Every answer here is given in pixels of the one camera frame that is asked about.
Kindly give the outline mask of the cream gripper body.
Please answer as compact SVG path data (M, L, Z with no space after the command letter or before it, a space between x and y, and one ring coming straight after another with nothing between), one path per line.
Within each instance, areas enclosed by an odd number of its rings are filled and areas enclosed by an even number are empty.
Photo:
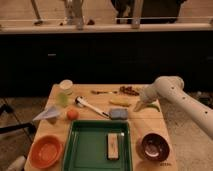
M148 104L151 104L157 99L157 92L152 85L143 86L139 89L139 100L137 101L133 111L139 112Z

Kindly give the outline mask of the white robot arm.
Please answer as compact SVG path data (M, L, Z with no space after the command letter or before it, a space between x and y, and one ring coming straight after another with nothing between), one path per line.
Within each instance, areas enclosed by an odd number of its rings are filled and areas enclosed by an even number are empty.
M139 101L134 107L138 112L159 98L165 98L179 106L191 119L213 139L213 109L192 98L183 91L184 81L179 76L160 76L152 84L139 91Z

